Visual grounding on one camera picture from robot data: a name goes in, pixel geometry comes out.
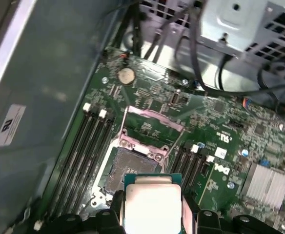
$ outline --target motherboard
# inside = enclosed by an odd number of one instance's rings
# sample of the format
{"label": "motherboard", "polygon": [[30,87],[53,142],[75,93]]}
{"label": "motherboard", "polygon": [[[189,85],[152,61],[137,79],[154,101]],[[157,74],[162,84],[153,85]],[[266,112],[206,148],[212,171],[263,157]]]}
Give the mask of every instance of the motherboard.
{"label": "motherboard", "polygon": [[128,173],[181,173],[200,208],[285,233],[285,131],[271,110],[213,97],[176,72],[108,48],[86,90],[38,217],[87,218]]}

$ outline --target capacitor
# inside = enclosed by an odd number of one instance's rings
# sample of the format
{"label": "capacitor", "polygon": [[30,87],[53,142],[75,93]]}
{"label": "capacitor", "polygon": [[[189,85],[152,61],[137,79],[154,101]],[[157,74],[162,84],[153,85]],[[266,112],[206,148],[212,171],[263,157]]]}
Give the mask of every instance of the capacitor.
{"label": "capacitor", "polygon": [[227,188],[234,189],[235,188],[235,183],[234,182],[228,182]]}
{"label": "capacitor", "polygon": [[205,144],[204,144],[204,143],[202,143],[202,142],[199,142],[199,143],[198,143],[198,146],[199,146],[199,148],[201,148],[201,149],[202,149],[202,148],[204,148],[204,147],[205,147]]}
{"label": "capacitor", "polygon": [[123,85],[129,85],[133,83],[135,79],[135,72],[131,68],[123,68],[119,71],[118,78]]}
{"label": "capacitor", "polygon": [[249,156],[249,150],[247,150],[247,149],[239,150],[239,154],[243,157],[248,157]]}

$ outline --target heatsink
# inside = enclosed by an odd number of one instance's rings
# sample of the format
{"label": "heatsink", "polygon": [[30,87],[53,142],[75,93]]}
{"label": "heatsink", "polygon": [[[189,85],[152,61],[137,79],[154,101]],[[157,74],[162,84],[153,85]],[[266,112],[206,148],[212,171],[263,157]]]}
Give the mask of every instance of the heatsink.
{"label": "heatsink", "polygon": [[280,209],[285,197],[285,175],[253,163],[242,195],[273,209]]}

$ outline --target green circuit board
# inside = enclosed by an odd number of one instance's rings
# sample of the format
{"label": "green circuit board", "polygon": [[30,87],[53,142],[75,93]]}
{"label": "green circuit board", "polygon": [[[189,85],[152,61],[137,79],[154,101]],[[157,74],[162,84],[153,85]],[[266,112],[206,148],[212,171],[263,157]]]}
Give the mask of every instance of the green circuit board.
{"label": "green circuit board", "polygon": [[[210,161],[204,164],[205,172],[198,174],[194,186],[190,188],[199,206],[202,209],[213,210],[226,219],[249,214],[285,233],[285,197],[280,209],[272,209],[259,202],[246,201],[241,196],[253,163],[260,164],[264,161],[266,164],[269,163],[266,167],[285,174],[285,132],[280,130],[281,122],[266,122],[252,117],[242,107],[242,101],[236,97],[211,97],[203,91],[194,91],[170,70],[135,56],[130,56],[126,61],[126,67],[135,72],[135,79],[124,85],[118,78],[120,69],[124,67],[123,52],[109,49],[108,54],[108,59],[98,65],[91,78],[45,190],[38,215],[42,216],[47,212],[52,216],[52,213],[59,215],[74,211],[82,211],[84,214],[106,207],[104,202],[98,204],[98,197],[97,204],[91,205],[94,203],[94,195],[90,191],[94,184],[100,190],[100,194],[108,200],[107,205],[109,204],[108,198],[111,195],[107,194],[105,186],[118,154],[117,148],[112,148],[108,158],[106,154],[109,144],[118,137],[123,126],[126,134],[140,143],[157,148],[165,146],[169,149],[168,160],[162,166],[167,173],[170,172],[176,155],[185,142],[204,147],[208,150],[207,157]],[[75,159],[72,159],[70,165],[67,159],[72,154],[72,145],[85,116],[82,111],[85,103],[105,109],[112,116],[110,127],[104,137],[102,136],[104,146],[96,151],[96,165],[93,166],[89,180],[86,176],[80,175],[82,163],[76,163],[77,168],[74,169]],[[136,113],[128,113],[124,119],[124,112],[128,106],[159,113],[172,123],[183,127],[183,130],[176,130],[156,118],[146,118]],[[273,117],[270,110],[261,106],[253,104],[251,108],[261,117]],[[242,150],[247,150],[248,155],[242,156]],[[87,184],[83,197],[79,199],[80,202],[72,202],[75,205],[63,205],[69,199],[65,192],[55,195],[57,189],[61,187],[64,190],[64,187],[68,186],[68,183],[59,183],[64,175],[64,168],[75,170],[67,175],[66,180],[71,175],[71,180],[75,183],[78,183],[80,178]],[[84,168],[88,170],[89,164],[86,163]]]}

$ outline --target ram slot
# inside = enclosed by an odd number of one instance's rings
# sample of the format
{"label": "ram slot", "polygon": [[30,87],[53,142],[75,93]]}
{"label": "ram slot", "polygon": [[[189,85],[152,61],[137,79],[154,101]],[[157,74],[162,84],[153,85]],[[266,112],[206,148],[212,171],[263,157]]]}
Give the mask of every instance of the ram slot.
{"label": "ram slot", "polygon": [[199,155],[197,157],[197,160],[196,160],[196,163],[193,167],[193,170],[191,171],[191,177],[190,177],[189,183],[188,183],[188,185],[190,187],[193,187],[195,185],[197,175],[201,171],[201,168],[202,168],[204,162],[205,162],[205,160],[203,159],[203,157],[201,155]]}
{"label": "ram slot", "polygon": [[88,123],[89,123],[89,117],[84,116],[83,120],[79,126],[78,132],[74,137],[73,144],[70,148],[69,154],[64,161],[62,170],[61,170],[60,175],[59,175],[59,179],[57,181],[57,184],[56,184],[55,189],[54,189],[53,196],[51,198],[50,208],[53,208],[53,205],[58,200],[59,190],[62,188],[62,185],[65,182],[65,179],[66,179],[67,174],[69,172],[68,169],[72,166],[72,164],[75,160],[76,155],[74,154],[74,152],[76,151],[76,148],[78,147],[81,138],[85,134],[85,128],[86,128]]}
{"label": "ram slot", "polygon": [[84,178],[82,180],[82,183],[80,183],[78,188],[78,197],[75,200],[75,203],[73,205],[73,213],[77,214],[78,209],[80,207],[80,204],[82,202],[82,199],[84,198],[87,188],[89,186],[89,183],[91,182],[91,179],[93,178],[93,175],[95,173],[95,170],[97,168],[99,159],[105,152],[105,147],[103,147],[106,142],[109,140],[109,136],[111,134],[111,129],[113,125],[113,120],[110,119],[106,122],[105,127],[103,129],[102,137],[100,137],[100,140],[97,142],[96,147],[92,148],[92,151],[89,153],[90,160],[87,164],[87,172],[84,175]]}
{"label": "ram slot", "polygon": [[77,171],[74,174],[74,179],[67,188],[67,193],[68,193],[67,200],[64,203],[64,207],[62,209],[62,212],[60,212],[60,215],[69,213],[69,209],[72,206],[72,203],[74,202],[74,197],[78,193],[77,191],[78,184],[80,183],[83,175],[86,173],[85,170],[90,160],[89,151],[91,151],[91,149],[93,149],[96,146],[96,143],[98,142],[100,134],[104,128],[104,122],[105,122],[104,119],[99,118],[96,123],[95,129],[92,131],[91,136],[88,138],[88,142],[82,153],[81,161],[79,162]]}
{"label": "ram slot", "polygon": [[176,169],[178,167],[178,164],[182,160],[183,156],[184,156],[184,148],[180,147],[177,154],[176,154],[176,157],[174,159],[174,163],[173,163],[173,166],[171,169],[171,173],[176,173]]}
{"label": "ram slot", "polygon": [[78,169],[79,162],[81,161],[82,152],[84,151],[87,140],[89,136],[93,133],[93,129],[96,126],[97,123],[97,116],[92,116],[89,118],[88,123],[84,129],[83,135],[80,138],[80,140],[77,143],[77,146],[75,147],[75,150],[71,152],[73,155],[73,160],[70,163],[70,165],[65,165],[63,170],[68,171],[62,179],[61,186],[59,187],[59,191],[57,191],[58,200],[55,201],[55,207],[52,211],[52,217],[58,217],[59,210],[61,206],[65,203],[65,199],[67,196],[67,193],[69,191],[69,187],[72,184],[74,180],[75,173]]}
{"label": "ram slot", "polygon": [[172,167],[172,173],[181,173],[186,161],[186,150],[184,148],[180,148],[178,155],[176,156],[176,159],[174,161],[174,165]]}
{"label": "ram slot", "polygon": [[182,176],[183,176],[182,190],[185,190],[186,186],[189,185],[189,180],[191,178],[193,168],[196,165],[197,160],[198,160],[197,156],[193,153],[190,153],[188,156],[190,157],[190,162],[188,164],[187,171],[184,174],[182,174]]}

